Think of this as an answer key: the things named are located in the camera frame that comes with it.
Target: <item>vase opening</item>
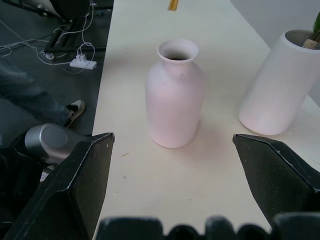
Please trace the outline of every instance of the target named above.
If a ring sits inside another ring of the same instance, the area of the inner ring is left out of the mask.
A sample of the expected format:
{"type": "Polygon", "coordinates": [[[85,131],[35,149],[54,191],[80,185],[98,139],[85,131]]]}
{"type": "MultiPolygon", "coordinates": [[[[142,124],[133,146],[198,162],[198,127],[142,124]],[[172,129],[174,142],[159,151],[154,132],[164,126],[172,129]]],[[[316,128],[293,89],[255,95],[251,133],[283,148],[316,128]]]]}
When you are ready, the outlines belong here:
{"type": "Polygon", "coordinates": [[[169,40],[158,47],[158,54],[164,61],[187,63],[192,62],[198,56],[199,48],[189,40],[169,40]]]}
{"type": "Polygon", "coordinates": [[[302,47],[305,41],[311,36],[312,31],[309,30],[290,30],[284,34],[284,37],[292,44],[302,47]]]}

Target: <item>gray floor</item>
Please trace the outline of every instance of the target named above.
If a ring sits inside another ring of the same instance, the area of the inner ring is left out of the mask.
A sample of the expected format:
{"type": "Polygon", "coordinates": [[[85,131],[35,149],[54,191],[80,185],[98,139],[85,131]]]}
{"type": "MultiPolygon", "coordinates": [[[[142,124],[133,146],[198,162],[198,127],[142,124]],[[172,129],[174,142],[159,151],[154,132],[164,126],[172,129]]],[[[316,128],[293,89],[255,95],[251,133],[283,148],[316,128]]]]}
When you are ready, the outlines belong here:
{"type": "MultiPolygon", "coordinates": [[[[112,12],[104,12],[104,16],[94,17],[92,25],[84,34],[85,40],[96,46],[105,45],[108,38],[112,12]]],[[[54,18],[41,17],[7,5],[2,1],[0,1],[0,19],[25,40],[49,35],[58,27],[58,22],[54,18]]],[[[0,24],[0,46],[19,41],[14,34],[0,24]]],[[[44,45],[45,43],[37,43],[35,46],[44,45]]],[[[75,53],[71,53],[67,58],[60,58],[59,61],[69,62],[74,57],[75,53]]],[[[97,61],[97,68],[93,71],[84,70],[77,75],[69,74],[56,66],[41,63],[36,53],[27,46],[14,50],[7,59],[31,75],[60,103],[67,105],[78,99],[84,100],[86,111],[71,128],[81,134],[89,135],[94,125],[104,57],[104,52],[97,53],[94,57],[94,60],[97,61]]],[[[70,71],[78,71],[78,68],[72,68],[70,71]]],[[[39,122],[32,116],[0,98],[0,133],[3,135],[5,144],[38,124],[39,122]]]]}

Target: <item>jeans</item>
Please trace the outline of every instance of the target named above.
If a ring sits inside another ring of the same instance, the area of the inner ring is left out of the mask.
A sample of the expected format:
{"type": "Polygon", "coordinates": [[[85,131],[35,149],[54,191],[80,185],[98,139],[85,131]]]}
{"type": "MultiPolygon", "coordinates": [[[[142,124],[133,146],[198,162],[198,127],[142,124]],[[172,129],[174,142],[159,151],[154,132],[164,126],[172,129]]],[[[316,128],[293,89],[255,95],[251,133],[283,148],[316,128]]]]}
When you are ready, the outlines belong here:
{"type": "Polygon", "coordinates": [[[7,99],[43,122],[64,125],[69,110],[59,104],[35,80],[0,56],[0,98],[7,99]]]}

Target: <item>pink vase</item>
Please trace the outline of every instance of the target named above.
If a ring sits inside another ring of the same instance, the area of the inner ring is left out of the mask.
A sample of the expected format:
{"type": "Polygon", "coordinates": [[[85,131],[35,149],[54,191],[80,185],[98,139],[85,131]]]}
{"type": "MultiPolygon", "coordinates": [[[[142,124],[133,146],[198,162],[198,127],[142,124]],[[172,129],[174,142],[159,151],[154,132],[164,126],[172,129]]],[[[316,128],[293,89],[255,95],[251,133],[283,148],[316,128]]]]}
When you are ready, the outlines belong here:
{"type": "Polygon", "coordinates": [[[204,101],[204,75],[193,63],[199,48],[178,39],[163,42],[157,52],[160,61],[145,84],[149,133],[157,144],[179,148],[195,136],[204,101]]]}

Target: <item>power strip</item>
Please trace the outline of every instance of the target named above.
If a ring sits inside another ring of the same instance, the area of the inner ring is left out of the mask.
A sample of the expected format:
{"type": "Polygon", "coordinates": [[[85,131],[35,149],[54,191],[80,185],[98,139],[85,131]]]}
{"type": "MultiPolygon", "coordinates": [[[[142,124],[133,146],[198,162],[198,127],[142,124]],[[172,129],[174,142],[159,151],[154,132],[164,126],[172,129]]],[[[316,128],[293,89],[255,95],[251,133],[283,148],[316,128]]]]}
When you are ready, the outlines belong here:
{"type": "Polygon", "coordinates": [[[93,70],[97,67],[97,62],[87,60],[86,55],[84,54],[78,54],[69,65],[73,68],[93,70]]]}

